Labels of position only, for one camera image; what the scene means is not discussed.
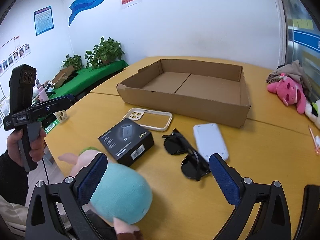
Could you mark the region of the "black sleeve forearm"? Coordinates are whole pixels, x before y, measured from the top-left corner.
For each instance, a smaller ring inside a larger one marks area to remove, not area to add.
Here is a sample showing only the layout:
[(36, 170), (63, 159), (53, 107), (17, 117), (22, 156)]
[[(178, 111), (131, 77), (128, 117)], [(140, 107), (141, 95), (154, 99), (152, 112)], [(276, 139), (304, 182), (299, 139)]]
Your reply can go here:
[(28, 173), (6, 151), (0, 158), (0, 195), (9, 203), (25, 206), (28, 191)]

